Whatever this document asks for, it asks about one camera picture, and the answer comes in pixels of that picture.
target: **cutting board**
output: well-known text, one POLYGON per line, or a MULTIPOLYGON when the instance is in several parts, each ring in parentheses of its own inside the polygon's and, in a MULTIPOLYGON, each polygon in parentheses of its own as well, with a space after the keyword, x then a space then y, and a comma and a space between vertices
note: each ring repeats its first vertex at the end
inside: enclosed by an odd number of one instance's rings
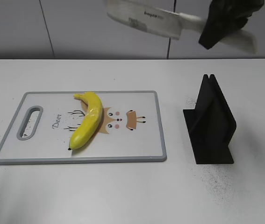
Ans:
POLYGON ((154 91, 96 91, 104 107, 101 124, 85 146, 69 151, 87 110, 74 93, 84 92, 25 93, 0 143, 0 165, 166 160, 154 91))

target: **gray cutting board rim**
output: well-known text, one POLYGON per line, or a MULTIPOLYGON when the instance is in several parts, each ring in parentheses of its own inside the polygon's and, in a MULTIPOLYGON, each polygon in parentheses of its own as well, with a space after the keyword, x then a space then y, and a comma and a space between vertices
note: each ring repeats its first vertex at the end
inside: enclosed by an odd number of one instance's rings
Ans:
MULTIPOLYGON (((86 91, 42 91, 42 92, 26 92, 6 130, 6 133, 0 143, 0 151, 5 143, 5 140, 17 118, 19 110, 23 105, 26 97, 29 94, 74 94, 74 93, 84 93, 86 91)), ((153 156, 104 156, 104 157, 71 157, 71 158, 29 158, 29 159, 0 159, 0 165, 21 165, 21 164, 69 164, 69 163, 108 163, 108 162, 161 162, 167 159, 166 149, 165 149, 165 140, 161 123, 160 109, 158 103, 158 96, 155 91, 93 91, 95 93, 153 93, 155 104, 156 104, 156 113, 160 134, 160 144, 162 155, 153 155, 153 156)))

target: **white wall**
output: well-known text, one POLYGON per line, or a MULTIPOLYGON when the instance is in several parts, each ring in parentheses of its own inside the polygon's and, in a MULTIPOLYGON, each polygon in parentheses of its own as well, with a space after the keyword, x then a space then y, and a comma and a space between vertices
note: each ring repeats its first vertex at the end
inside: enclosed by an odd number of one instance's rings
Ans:
MULTIPOLYGON (((146 3, 173 10, 174 0, 146 3)), ((103 0, 42 0, 42 6, 56 58, 166 59, 168 38, 113 21, 103 0)))
POLYGON ((53 58, 38 0, 0 0, 0 58, 53 58))
MULTIPOLYGON (((173 10, 174 0, 136 0, 173 10)), ((177 0, 176 12, 207 18, 211 0, 177 0)), ((126 27, 107 16, 104 0, 41 0, 57 59, 166 59, 168 38, 126 27)), ((265 5, 244 27, 257 39, 257 53, 218 43, 206 50, 200 34, 183 30, 169 58, 265 57, 265 5)), ((39 0, 0 0, 0 58, 53 58, 39 0)))

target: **knife handle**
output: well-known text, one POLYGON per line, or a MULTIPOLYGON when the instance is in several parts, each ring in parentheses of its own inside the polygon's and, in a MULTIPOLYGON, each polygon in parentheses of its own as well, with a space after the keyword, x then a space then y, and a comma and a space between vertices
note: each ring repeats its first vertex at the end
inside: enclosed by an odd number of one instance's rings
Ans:
MULTIPOLYGON (((192 30, 197 33, 202 33, 206 20, 196 15, 189 15, 185 13, 178 14, 184 29, 192 30)), ((239 30, 224 37, 220 42, 232 46, 236 49, 242 50, 247 53, 256 53, 256 39, 255 36, 245 30, 239 30)))

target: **kitchen knife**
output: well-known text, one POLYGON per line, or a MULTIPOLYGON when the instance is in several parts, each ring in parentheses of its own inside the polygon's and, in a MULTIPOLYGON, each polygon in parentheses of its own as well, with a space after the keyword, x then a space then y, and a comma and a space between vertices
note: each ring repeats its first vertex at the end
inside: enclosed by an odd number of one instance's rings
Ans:
MULTIPOLYGON (((126 26, 146 33, 179 39, 182 29, 202 33, 206 20, 184 13, 173 13, 128 0, 107 0, 107 15, 126 26)), ((255 38, 240 30, 221 40, 245 52, 255 53, 255 38)))

